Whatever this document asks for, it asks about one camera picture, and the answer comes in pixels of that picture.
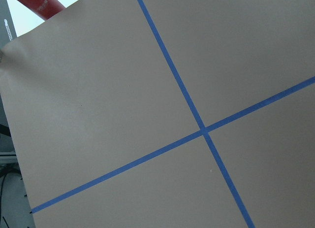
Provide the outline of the red tube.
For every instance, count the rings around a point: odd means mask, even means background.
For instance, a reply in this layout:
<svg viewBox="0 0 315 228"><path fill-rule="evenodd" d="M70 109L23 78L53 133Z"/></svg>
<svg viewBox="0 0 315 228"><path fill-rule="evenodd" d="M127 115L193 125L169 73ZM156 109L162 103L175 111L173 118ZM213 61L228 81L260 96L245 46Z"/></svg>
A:
<svg viewBox="0 0 315 228"><path fill-rule="evenodd" d="M58 0L17 0L44 21L65 10Z"/></svg>

